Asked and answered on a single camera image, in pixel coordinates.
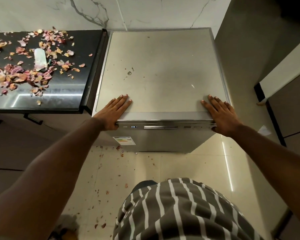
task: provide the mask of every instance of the forearm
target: forearm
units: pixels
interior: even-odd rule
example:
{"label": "forearm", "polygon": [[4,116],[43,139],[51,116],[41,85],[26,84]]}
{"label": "forearm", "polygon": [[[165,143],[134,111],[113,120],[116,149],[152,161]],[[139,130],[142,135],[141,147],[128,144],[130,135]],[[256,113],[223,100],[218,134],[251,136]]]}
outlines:
{"label": "forearm", "polygon": [[300,219],[300,156],[247,126],[240,126],[232,138]]}
{"label": "forearm", "polygon": [[[10,226],[8,232],[0,227],[5,234],[14,239],[48,238],[100,130],[97,119],[86,121],[41,153],[0,195],[0,225]],[[2,214],[2,208],[11,213]]]}

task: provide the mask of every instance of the black countertop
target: black countertop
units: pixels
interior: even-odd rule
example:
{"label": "black countertop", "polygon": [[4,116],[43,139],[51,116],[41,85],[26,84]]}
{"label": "black countertop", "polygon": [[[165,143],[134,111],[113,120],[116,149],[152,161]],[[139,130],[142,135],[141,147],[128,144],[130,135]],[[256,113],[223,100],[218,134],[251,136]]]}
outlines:
{"label": "black countertop", "polygon": [[[25,55],[14,54],[13,60],[4,59],[10,52],[16,52],[17,42],[27,36],[29,32],[15,32],[4,35],[0,33],[0,39],[11,41],[12,44],[3,47],[0,52],[0,68],[4,69],[6,64],[16,65],[18,61],[24,61],[21,65],[24,70],[32,70],[34,67],[33,58],[27,58]],[[86,109],[89,113],[93,108],[93,103],[98,88],[101,68],[103,64],[105,49],[108,43],[108,34],[106,30],[75,30],[68,31],[68,37],[73,36],[73,40],[68,40],[67,44],[60,44],[59,48],[65,53],[72,50],[74,56],[66,57],[57,54],[56,60],[69,60],[75,64],[71,68],[79,68],[80,72],[67,71],[60,74],[60,66],[55,67],[58,70],[52,74],[49,81],[49,87],[44,91],[43,96],[31,96],[31,85],[27,82],[19,84],[18,88],[10,91],[7,88],[0,87],[0,113],[82,113]],[[26,51],[31,48],[39,48],[38,43],[42,35],[31,37],[26,45]],[[2,90],[7,89],[8,94],[2,95]]]}

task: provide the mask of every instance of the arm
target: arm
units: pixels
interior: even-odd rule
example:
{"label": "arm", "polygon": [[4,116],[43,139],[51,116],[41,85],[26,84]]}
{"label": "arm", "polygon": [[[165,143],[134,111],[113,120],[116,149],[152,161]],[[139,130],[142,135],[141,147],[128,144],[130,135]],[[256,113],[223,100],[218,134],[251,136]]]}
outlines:
{"label": "arm", "polygon": [[132,103],[128,95],[104,109],[34,159],[21,177],[0,194],[0,236],[44,239],[55,227],[89,149],[100,131],[116,130],[116,121]]}
{"label": "arm", "polygon": [[227,102],[210,95],[208,99],[213,106],[202,104],[216,122],[213,131],[239,144],[300,220],[300,156],[244,126]]}

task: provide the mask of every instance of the dishwasher top panel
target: dishwasher top panel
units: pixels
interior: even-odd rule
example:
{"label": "dishwasher top panel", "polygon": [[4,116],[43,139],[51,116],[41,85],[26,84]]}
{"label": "dishwasher top panel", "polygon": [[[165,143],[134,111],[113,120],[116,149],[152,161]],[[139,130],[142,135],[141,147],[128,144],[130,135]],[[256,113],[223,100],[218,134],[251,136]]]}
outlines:
{"label": "dishwasher top panel", "polygon": [[200,101],[208,94],[230,102],[211,29],[112,32],[95,112],[126,93],[133,100],[127,119],[135,113],[207,114]]}

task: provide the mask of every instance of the pants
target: pants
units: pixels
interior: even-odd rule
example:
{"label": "pants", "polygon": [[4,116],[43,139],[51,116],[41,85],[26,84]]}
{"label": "pants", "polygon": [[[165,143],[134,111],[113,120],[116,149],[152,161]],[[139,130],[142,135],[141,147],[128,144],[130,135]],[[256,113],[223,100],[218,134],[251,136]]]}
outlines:
{"label": "pants", "polygon": [[134,188],[133,190],[131,191],[131,193],[141,189],[141,188],[144,188],[144,187],[147,187],[147,186],[152,186],[152,185],[156,185],[157,183],[153,180],[145,180],[145,181],[142,181],[140,183],[138,183]]}

